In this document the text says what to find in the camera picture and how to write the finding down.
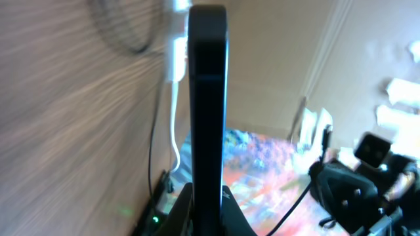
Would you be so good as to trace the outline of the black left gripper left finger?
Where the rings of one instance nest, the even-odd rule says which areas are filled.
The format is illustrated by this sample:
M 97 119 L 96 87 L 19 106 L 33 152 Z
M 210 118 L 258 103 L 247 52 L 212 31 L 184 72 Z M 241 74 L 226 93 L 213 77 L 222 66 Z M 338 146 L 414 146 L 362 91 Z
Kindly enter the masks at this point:
M 192 183 L 184 185 L 167 219 L 154 236 L 191 236 Z

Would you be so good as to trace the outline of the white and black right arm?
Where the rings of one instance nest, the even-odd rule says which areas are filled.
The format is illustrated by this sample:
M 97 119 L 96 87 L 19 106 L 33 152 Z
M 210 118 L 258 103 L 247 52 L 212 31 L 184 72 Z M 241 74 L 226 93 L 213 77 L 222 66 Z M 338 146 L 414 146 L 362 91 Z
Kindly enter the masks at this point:
M 322 154 L 310 167 L 310 193 L 329 213 L 319 225 L 339 224 L 349 235 L 419 234 L 419 165 L 390 151 L 390 142 L 364 134 L 352 170 L 338 159 L 326 161 L 332 127 L 322 136 Z

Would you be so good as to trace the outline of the Samsung Galaxy smartphone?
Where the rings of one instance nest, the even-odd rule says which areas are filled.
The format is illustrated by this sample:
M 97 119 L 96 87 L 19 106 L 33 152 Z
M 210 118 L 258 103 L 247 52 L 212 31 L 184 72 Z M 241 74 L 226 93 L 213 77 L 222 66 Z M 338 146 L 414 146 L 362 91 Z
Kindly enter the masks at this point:
M 222 5 L 194 5 L 188 20 L 194 235 L 222 235 L 222 160 L 228 26 Z

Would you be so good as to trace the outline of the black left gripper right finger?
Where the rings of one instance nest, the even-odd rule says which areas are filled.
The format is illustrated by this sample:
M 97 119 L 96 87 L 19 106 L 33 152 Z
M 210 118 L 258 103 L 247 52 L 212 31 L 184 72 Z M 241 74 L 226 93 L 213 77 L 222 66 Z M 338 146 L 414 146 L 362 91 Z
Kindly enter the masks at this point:
M 225 236 L 257 236 L 228 186 L 222 187 L 221 212 Z

